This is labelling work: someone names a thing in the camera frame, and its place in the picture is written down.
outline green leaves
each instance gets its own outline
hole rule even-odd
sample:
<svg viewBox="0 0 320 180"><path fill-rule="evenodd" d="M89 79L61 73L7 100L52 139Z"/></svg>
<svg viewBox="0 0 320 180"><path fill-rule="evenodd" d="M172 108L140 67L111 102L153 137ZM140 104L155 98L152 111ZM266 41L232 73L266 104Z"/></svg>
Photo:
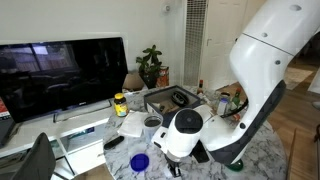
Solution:
<svg viewBox="0 0 320 180"><path fill-rule="evenodd" d="M152 48L147 48L143 50L143 53L147 55L143 58L137 57L136 62L140 63L139 72L143 73L155 73L156 75L159 74L160 66L162 62L159 61L158 55L162 55L161 51L156 50L156 45L153 45Z"/></svg>

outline black tv screen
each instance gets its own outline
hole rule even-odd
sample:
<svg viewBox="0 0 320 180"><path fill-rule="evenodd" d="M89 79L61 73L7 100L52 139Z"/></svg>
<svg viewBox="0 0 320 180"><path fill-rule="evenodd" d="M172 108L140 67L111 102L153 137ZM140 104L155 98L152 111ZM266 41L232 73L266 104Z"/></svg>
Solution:
<svg viewBox="0 0 320 180"><path fill-rule="evenodd" d="M0 96L15 122L112 98L127 73L122 38L0 46Z"/></svg>

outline white cup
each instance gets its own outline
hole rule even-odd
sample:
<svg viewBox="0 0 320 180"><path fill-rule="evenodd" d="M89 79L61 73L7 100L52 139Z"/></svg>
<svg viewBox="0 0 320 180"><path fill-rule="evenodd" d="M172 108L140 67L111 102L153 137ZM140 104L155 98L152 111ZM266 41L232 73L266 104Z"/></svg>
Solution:
<svg viewBox="0 0 320 180"><path fill-rule="evenodd" d="M159 129L162 124L162 117L159 117L155 114L148 116L144 120L144 127L143 127L143 135L146 138L146 142L150 143L153 135Z"/></svg>

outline box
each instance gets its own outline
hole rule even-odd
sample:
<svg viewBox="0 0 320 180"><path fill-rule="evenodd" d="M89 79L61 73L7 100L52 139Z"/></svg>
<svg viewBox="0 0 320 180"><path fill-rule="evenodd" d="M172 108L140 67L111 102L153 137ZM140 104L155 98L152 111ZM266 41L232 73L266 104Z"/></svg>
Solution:
<svg viewBox="0 0 320 180"><path fill-rule="evenodd" d="M186 106L179 107L173 103L173 101L171 100L171 96L175 91L181 92L182 94L186 95L186 97L189 100ZM161 105L166 106L165 108L161 109L162 111L160 110ZM197 95L183 89L180 86L172 86L169 88L161 89L161 90L146 94L144 96L145 109L148 112L158 113L162 115L163 116L162 126L166 128L169 127L172 118L179 110L181 110L182 108L193 109L195 107L198 107L199 105L200 105L200 98Z"/></svg>
<svg viewBox="0 0 320 180"><path fill-rule="evenodd" d="M127 74L122 85L122 92L140 91L144 88L145 84L141 79L139 73Z"/></svg>

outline potted plant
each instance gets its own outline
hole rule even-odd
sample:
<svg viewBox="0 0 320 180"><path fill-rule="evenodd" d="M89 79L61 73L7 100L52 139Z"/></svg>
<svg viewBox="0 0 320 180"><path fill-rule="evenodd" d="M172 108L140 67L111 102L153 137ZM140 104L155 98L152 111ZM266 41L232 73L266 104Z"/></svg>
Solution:
<svg viewBox="0 0 320 180"><path fill-rule="evenodd" d="M161 51L156 50L156 45L142 51L147 55L137 57L136 62L140 63L139 74L149 89L155 88L159 70L162 62L159 61L158 55L162 55Z"/></svg>

